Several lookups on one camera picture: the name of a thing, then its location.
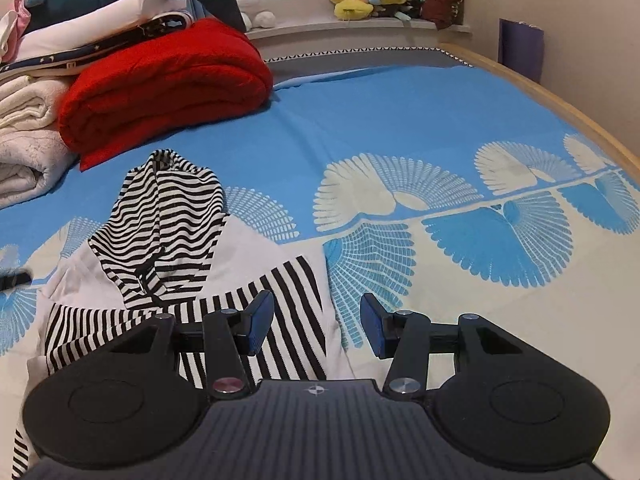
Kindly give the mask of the black white striped hooded top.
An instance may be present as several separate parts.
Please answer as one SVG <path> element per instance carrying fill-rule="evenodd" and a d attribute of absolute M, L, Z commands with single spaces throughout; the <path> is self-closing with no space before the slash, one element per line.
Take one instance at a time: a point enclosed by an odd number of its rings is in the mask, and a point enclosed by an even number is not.
<path fill-rule="evenodd" d="M 2 477 L 36 460 L 22 422 L 29 391 L 157 313 L 198 322 L 269 290 L 276 312 L 250 378 L 352 376 L 321 248 L 279 243 L 296 232 L 268 196 L 233 196 L 174 151 L 132 168 L 105 222 L 70 220 L 29 259 L 36 284 L 1 298 Z"/>

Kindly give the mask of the blue white patterned bedsheet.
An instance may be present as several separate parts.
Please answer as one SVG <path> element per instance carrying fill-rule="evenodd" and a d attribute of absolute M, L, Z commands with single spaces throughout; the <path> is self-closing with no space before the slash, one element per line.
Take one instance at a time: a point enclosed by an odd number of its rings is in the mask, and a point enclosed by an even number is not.
<path fill-rule="evenodd" d="M 264 110 L 186 129 L 88 170 L 1 214 L 3 269 L 73 218 L 105 222 L 128 172 L 158 150 L 257 192 L 318 245 L 352 376 L 381 379 L 358 302 L 435 322 L 474 311 L 604 393 L 597 456 L 639 474 L 639 181 L 518 87 L 442 52 L 282 82 Z"/>

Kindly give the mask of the white folded quilt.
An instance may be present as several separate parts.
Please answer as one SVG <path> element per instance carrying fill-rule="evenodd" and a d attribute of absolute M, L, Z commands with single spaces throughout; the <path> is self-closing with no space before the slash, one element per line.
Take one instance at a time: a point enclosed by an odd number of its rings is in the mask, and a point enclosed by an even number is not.
<path fill-rule="evenodd" d="M 72 81 L 19 76 L 1 85 L 1 207 L 46 194 L 75 161 L 58 131 Z"/>

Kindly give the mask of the red folded blanket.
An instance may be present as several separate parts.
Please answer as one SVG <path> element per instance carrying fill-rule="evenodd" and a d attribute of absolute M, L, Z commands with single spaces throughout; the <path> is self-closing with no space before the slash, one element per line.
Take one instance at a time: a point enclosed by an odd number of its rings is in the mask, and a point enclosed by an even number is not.
<path fill-rule="evenodd" d="M 247 36 L 202 18 L 86 68 L 64 96 L 58 131 L 87 170 L 169 131 L 253 113 L 272 86 Z"/>

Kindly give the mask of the cream folded blanket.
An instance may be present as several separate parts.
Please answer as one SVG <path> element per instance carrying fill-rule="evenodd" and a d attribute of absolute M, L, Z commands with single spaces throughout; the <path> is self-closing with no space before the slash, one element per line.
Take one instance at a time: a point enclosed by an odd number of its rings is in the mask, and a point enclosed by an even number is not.
<path fill-rule="evenodd" d="M 15 61 L 74 50 L 171 13 L 193 23 L 186 0 L 117 0 L 79 18 L 29 32 L 17 44 Z"/>

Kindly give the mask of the white pink folded garment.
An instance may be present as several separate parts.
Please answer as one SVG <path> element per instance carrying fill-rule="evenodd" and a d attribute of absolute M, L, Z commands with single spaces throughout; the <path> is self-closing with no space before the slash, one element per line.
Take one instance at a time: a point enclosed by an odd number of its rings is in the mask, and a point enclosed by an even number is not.
<path fill-rule="evenodd" d="M 28 27 L 32 14 L 26 9 L 24 0 L 13 0 L 9 11 L 1 18 L 0 54 L 1 62 L 9 63 L 15 58 L 18 43 Z"/>

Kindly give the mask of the white plush toy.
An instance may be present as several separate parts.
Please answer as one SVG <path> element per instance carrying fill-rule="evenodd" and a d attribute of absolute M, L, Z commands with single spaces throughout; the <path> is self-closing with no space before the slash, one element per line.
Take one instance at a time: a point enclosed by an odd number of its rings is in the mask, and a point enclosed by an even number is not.
<path fill-rule="evenodd" d="M 236 0 L 246 31 L 275 28 L 277 18 L 273 8 L 276 2 L 277 0 Z"/>

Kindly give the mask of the wooden bed frame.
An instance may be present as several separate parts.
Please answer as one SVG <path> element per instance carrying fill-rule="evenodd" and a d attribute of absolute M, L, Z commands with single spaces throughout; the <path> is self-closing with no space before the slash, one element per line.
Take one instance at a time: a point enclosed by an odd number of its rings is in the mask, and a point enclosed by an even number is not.
<path fill-rule="evenodd" d="M 510 68 L 504 67 L 490 58 L 486 58 L 486 56 L 475 53 L 465 47 L 457 46 L 456 44 L 440 42 L 438 46 L 449 54 L 461 58 L 462 61 L 486 70 L 486 72 L 492 73 L 509 81 L 510 84 L 513 84 L 515 87 L 518 87 L 538 104 L 547 107 L 548 110 L 557 114 L 559 118 L 562 118 L 588 139 L 598 144 L 617 165 L 620 165 L 623 170 L 627 171 L 634 180 L 639 181 L 640 165 L 638 157 L 632 154 L 631 150 L 628 150 L 622 142 L 614 138 L 605 128 L 602 128 L 597 122 L 576 107 L 570 105 L 570 103 L 567 103 L 540 84 L 536 84 L 536 82 L 514 72 L 514 70 L 510 70 Z"/>

